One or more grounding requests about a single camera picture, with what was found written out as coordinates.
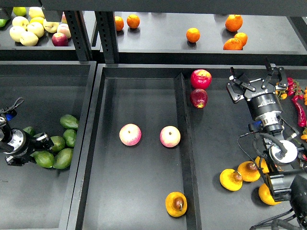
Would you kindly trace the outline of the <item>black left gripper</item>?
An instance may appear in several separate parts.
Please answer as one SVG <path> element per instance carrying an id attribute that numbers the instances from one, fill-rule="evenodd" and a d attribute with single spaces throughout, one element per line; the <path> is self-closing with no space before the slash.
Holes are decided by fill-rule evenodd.
<path id="1" fill-rule="evenodd" d="M 48 151 L 53 146 L 47 133 L 38 133 L 33 137 L 20 129 L 12 129 L 4 133 L 5 161 L 9 166 L 23 166 L 35 163 L 32 154 L 36 151 Z"/>

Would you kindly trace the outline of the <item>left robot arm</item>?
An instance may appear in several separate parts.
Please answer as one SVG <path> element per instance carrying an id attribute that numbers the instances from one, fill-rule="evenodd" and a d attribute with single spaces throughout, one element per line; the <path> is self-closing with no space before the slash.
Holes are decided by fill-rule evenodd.
<path id="1" fill-rule="evenodd" d="M 16 108 L 23 102 L 24 98 L 19 97 L 12 106 L 0 110 L 0 152 L 5 154 L 6 163 L 10 166 L 34 163 L 34 152 L 48 151 L 55 155 L 51 150 L 53 141 L 47 133 L 33 137 L 22 129 L 10 127 L 9 121 L 17 115 Z"/>

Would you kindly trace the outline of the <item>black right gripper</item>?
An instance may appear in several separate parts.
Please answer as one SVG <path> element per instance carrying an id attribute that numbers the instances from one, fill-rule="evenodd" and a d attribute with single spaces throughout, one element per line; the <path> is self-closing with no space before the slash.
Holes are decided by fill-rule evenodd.
<path id="1" fill-rule="evenodd" d="M 282 107 L 275 94 L 275 86 L 270 83 L 273 75 L 277 75 L 279 83 L 277 89 L 288 87 L 287 76 L 283 67 L 273 67 L 266 57 L 264 61 L 267 77 L 249 81 L 247 75 L 241 70 L 230 68 L 231 76 L 226 84 L 226 89 L 233 103 L 246 99 L 251 117 L 254 121 L 261 120 L 266 113 L 273 113 L 278 116 L 282 113 Z"/>

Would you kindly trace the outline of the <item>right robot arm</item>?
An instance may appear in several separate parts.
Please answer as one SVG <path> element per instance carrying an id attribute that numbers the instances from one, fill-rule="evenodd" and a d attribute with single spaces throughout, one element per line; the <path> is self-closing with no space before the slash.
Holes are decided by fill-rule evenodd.
<path id="1" fill-rule="evenodd" d="M 270 195 L 275 202 L 289 201 L 293 212 L 289 218 L 282 215 L 264 220 L 252 229 L 270 226 L 273 230 L 305 230 L 307 228 L 307 145 L 294 143 L 299 132 L 290 127 L 292 134 L 283 136 L 288 123 L 282 118 L 282 106 L 276 94 L 285 90 L 288 81 L 284 68 L 265 61 L 267 75 L 249 80 L 245 73 L 230 69 L 227 91 L 233 101 L 245 100 L 253 123 L 249 133 L 254 135 L 253 148 L 260 161 L 266 161 L 268 172 L 264 173 L 261 163 L 256 164 Z"/>

